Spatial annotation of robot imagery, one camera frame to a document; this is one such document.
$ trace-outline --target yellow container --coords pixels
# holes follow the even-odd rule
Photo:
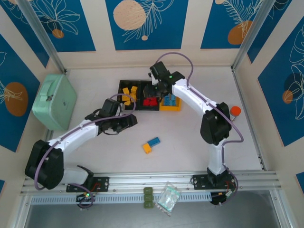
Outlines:
[[[181,99],[175,97],[176,106],[164,106],[164,99],[160,102],[160,111],[174,111],[179,112],[181,110]]]

